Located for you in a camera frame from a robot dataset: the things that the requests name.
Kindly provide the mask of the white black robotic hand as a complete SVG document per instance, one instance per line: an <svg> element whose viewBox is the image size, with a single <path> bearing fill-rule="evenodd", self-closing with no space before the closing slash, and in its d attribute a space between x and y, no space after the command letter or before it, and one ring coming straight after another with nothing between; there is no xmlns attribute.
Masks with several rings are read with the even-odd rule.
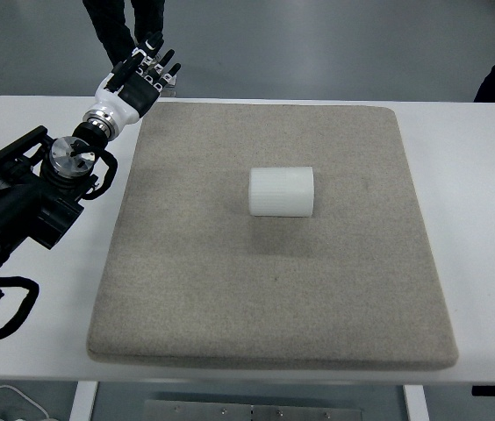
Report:
<svg viewBox="0 0 495 421"><path fill-rule="evenodd" d="M159 55L163 46L160 32L149 33L102 80L95 93L95 103L82 121L101 130L108 140L115 139L125 126L137 123L159 99L153 87L162 75L177 75L179 63L170 65L175 51Z"/></svg>

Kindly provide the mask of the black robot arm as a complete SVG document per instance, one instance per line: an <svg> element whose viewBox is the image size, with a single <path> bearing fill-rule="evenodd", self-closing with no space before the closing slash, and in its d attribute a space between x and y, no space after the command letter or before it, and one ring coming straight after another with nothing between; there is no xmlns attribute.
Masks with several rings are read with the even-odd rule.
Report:
<svg viewBox="0 0 495 421"><path fill-rule="evenodd" d="M89 122L57 139L40 125L0 150L0 267L28 238L55 246L82 214L80 202L111 186L118 162L108 141Z"/></svg>

